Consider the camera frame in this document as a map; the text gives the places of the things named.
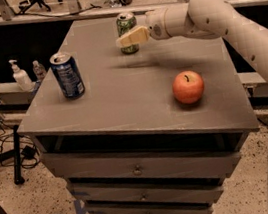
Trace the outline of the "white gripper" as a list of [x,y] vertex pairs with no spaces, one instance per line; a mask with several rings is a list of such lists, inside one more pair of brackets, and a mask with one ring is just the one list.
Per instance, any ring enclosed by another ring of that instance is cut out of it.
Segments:
[[170,39],[171,35],[167,31],[165,25],[165,15],[167,9],[162,7],[161,9],[155,9],[153,11],[146,12],[146,26],[135,26],[130,31],[126,32],[116,40],[116,46],[119,48],[126,48],[133,44],[139,45],[149,40],[151,36],[155,40]]

